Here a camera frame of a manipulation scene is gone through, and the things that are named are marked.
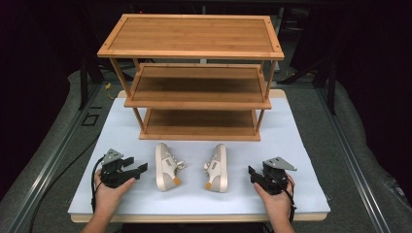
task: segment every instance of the wooden shoe rack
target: wooden shoe rack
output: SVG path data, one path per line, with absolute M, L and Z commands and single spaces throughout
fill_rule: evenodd
M 110 58 L 127 95 L 124 106 L 140 124 L 140 139 L 207 141 L 260 140 L 275 61 L 284 58 L 270 17 L 208 15 L 123 15 L 97 55 Z M 119 58 L 134 61 L 132 84 Z M 260 64 L 179 63 L 184 59 Z M 271 61 L 267 82 L 265 60 Z M 138 108 L 147 109 L 144 118 Z

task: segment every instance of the wrist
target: wrist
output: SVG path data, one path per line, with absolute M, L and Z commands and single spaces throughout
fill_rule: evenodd
M 272 228 L 276 233 L 294 232 L 287 216 L 276 216 L 270 219 Z
M 110 217 L 101 212 L 95 212 L 82 233 L 106 232 L 110 222 Z
M 96 212 L 93 214 L 93 218 L 99 219 L 103 222 L 109 222 L 112 219 L 112 216 L 113 215 L 108 212 L 99 210 L 96 210 Z

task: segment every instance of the sneaker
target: sneaker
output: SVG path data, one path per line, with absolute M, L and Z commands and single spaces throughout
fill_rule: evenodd
M 205 163 L 205 173 L 209 175 L 209 181 L 205 187 L 216 192 L 226 192 L 227 189 L 227 168 L 226 168 L 226 147 L 219 144 L 215 148 L 215 153 L 209 163 Z
M 185 168 L 185 162 L 177 162 L 170 153 L 169 148 L 160 143 L 155 148 L 155 174 L 156 183 L 160 191 L 169 190 L 181 183 L 176 177 L 176 171 Z

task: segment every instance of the black controller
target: black controller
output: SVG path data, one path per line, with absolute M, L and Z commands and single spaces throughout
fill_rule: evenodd
M 288 186 L 285 169 L 296 171 L 296 168 L 281 157 L 268 159 L 262 163 L 263 175 L 258 174 L 251 166 L 248 167 L 251 183 L 258 183 L 270 195 L 281 193 Z
M 130 178 L 140 179 L 140 175 L 148 170 L 148 163 L 140 165 L 137 169 L 123 171 L 122 167 L 127 167 L 134 163 L 134 157 L 121 159 L 122 154 L 109 150 L 102 162 L 101 180 L 108 187 L 116 188 Z

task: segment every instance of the wire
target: wire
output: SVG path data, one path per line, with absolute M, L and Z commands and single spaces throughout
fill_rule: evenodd
M 289 197 L 289 199 L 291 199 L 291 213 L 290 213 L 290 215 L 289 215 L 289 222 L 290 223 L 292 223 L 293 222 L 293 218 L 294 218 L 294 210 L 296 210 L 296 206 L 294 205 L 294 201 L 293 201 L 293 190 L 294 190 L 294 188 L 293 188 L 293 183 L 292 183 L 292 181 L 291 180 L 289 180 L 289 178 L 288 178 L 288 181 L 291 183 L 291 185 L 292 185 L 292 194 L 290 194 L 287 190 L 286 190 L 286 188 L 283 186 L 283 185 L 281 185 L 281 183 L 278 181 L 278 179 L 276 179 L 272 174 L 270 174 L 270 173 L 268 173 L 269 174 L 269 176 L 273 179 L 273 180 L 275 180 L 275 182 L 282 188 L 282 190 L 288 195 L 288 197 Z
M 113 97 L 113 96 L 109 93 L 109 89 L 110 89 L 111 86 L 112 86 L 111 83 L 107 83 L 107 84 L 105 85 L 105 89 L 106 89 L 106 93 L 107 93 L 107 95 L 109 96 L 109 98 L 110 98 L 111 100 L 114 100 L 115 97 Z
M 97 166 L 99 163 L 103 160 L 104 157 L 101 157 L 97 160 L 96 164 L 93 167 L 93 171 L 91 172 L 91 208 L 93 209 L 93 212 L 96 210 L 96 192 L 97 188 L 102 184 L 100 183 L 96 189 L 94 189 L 94 174 L 96 173 Z
M 114 233 L 121 233 L 123 231 L 123 227 L 119 228 L 118 230 L 116 230 Z
M 269 226 L 267 226 L 267 225 L 266 225 L 266 223 L 265 223 L 265 222 L 263 222 L 262 224 L 263 224 L 263 227 L 264 227 L 265 233 L 274 233 L 274 231 L 273 231 L 273 230 L 271 230 L 271 229 L 269 228 Z
M 33 212 L 33 215 L 31 217 L 31 221 L 30 221 L 30 228 L 29 228 L 29 232 L 33 232 L 33 226 L 34 226 L 34 220 L 36 219 L 36 215 L 39 212 L 40 206 L 42 204 L 42 202 L 44 201 L 45 197 L 47 196 L 47 194 L 49 193 L 49 191 L 52 189 L 52 187 L 54 186 L 54 184 L 61 178 L 61 176 L 63 176 L 63 174 L 80 158 L 82 157 L 82 155 L 97 141 L 97 139 L 99 138 L 100 133 L 97 135 L 97 137 L 95 139 L 93 139 L 93 141 L 54 179 L 54 181 L 48 186 L 48 188 L 46 188 L 45 192 L 43 193 L 42 197 L 40 198 L 39 202 L 37 203 L 36 209 Z

